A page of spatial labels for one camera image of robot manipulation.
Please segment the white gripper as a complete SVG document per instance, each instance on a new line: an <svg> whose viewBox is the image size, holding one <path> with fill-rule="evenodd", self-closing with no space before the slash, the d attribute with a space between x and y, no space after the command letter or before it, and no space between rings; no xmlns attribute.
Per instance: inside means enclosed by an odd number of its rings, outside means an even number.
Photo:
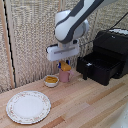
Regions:
<svg viewBox="0 0 128 128"><path fill-rule="evenodd" d="M77 55L79 53L79 44L73 44L68 48L61 49L57 44L49 46L47 49L47 59L49 61L56 61ZM61 61L58 63L58 68L61 69Z"/></svg>

